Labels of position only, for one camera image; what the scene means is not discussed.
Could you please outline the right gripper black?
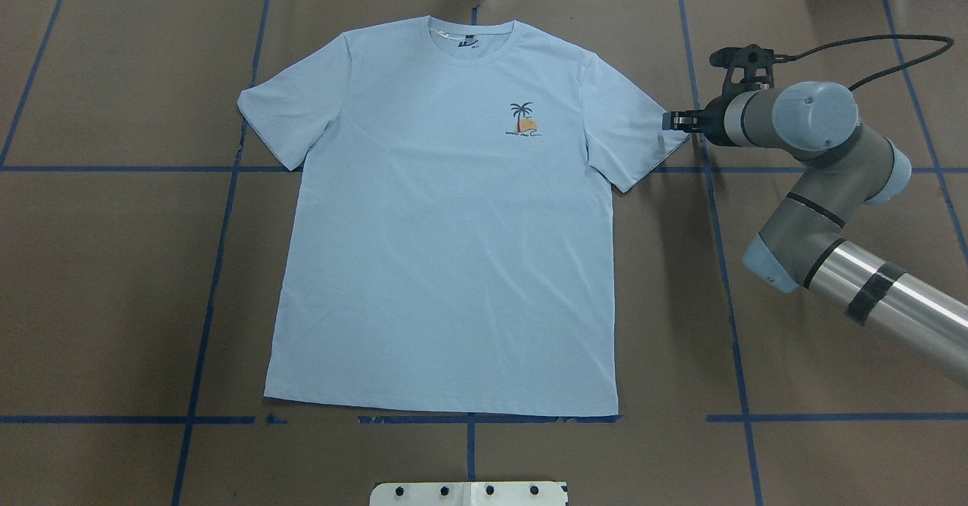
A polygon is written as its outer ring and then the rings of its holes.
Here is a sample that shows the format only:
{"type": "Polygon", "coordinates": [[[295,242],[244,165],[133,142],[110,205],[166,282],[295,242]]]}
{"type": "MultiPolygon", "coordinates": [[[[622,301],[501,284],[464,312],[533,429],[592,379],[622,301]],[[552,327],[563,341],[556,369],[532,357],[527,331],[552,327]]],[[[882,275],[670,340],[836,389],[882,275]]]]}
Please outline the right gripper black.
{"type": "Polygon", "coordinates": [[[666,131],[701,134],[711,144],[728,145],[728,134],[724,127],[727,106],[726,100],[716,97],[701,110],[664,113],[662,121],[670,124],[666,131]]]}

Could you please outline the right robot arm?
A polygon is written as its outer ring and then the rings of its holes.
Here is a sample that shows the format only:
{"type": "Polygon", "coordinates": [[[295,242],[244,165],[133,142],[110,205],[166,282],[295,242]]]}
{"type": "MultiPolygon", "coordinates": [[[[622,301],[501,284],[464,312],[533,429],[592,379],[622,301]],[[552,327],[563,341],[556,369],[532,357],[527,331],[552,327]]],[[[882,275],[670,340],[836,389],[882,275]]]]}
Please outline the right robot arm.
{"type": "Polygon", "coordinates": [[[864,124],[849,89],[801,82],[785,89],[729,85],[701,110],[664,113],[664,130],[716,145],[782,150],[803,165],[743,264],[775,289],[803,288],[966,385],[966,306],[842,236],[863,205],[906,188],[910,160],[864,124]]]}

